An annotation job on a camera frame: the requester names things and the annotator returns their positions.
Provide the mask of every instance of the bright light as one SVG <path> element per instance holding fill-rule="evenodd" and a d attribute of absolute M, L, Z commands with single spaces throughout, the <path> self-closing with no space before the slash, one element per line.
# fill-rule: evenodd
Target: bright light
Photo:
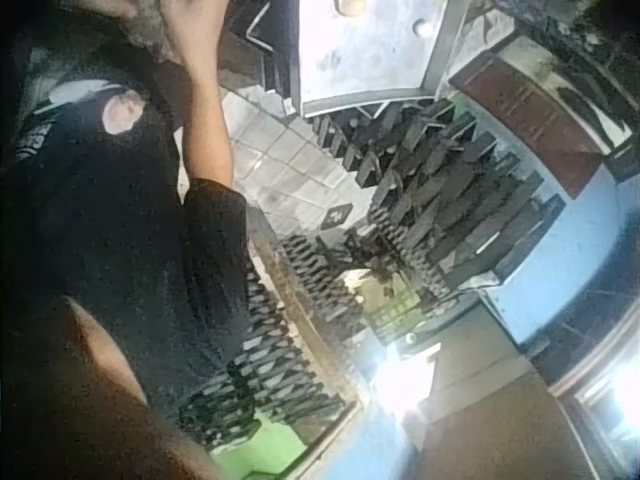
<path fill-rule="evenodd" d="M 374 381 L 376 396 L 396 418 L 401 419 L 431 393 L 435 361 L 429 357 L 440 350 L 440 344 L 436 347 L 407 360 L 398 359 L 391 351 L 390 358 L 379 367 Z"/>
<path fill-rule="evenodd" d="M 640 359 L 618 368 L 613 388 L 625 422 L 640 432 Z"/>

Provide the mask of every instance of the wooden panel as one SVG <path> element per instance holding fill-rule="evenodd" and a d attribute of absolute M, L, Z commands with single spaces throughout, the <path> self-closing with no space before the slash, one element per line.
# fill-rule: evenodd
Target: wooden panel
<path fill-rule="evenodd" d="M 517 135 L 571 198 L 600 166 L 598 146 L 562 105 L 491 52 L 476 57 L 451 83 Z"/>

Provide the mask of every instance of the person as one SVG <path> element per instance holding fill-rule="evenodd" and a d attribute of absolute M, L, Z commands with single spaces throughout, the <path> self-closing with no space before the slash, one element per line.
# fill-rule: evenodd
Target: person
<path fill-rule="evenodd" d="M 228 0 L 163 0 L 183 152 L 127 75 L 60 82 L 2 171 L 3 478 L 220 478 L 173 424 L 248 327 L 246 202 L 217 83 Z"/>

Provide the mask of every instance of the black t-shirt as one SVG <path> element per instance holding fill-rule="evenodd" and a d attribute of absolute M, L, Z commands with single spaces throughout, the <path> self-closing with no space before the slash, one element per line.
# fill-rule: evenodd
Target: black t-shirt
<path fill-rule="evenodd" d="M 74 298 L 171 418 L 237 353 L 248 326 L 246 202 L 195 179 L 181 204 L 178 152 L 153 106 L 128 132 L 104 130 L 103 107 L 121 91 L 25 126 L 2 175 L 3 313 L 20 321 Z"/>

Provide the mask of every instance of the hand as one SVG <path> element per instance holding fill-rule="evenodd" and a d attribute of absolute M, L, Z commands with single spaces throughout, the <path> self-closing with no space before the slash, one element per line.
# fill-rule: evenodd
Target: hand
<path fill-rule="evenodd" d="M 215 79 L 218 41 L 229 0 L 162 0 L 171 41 L 192 80 Z"/>

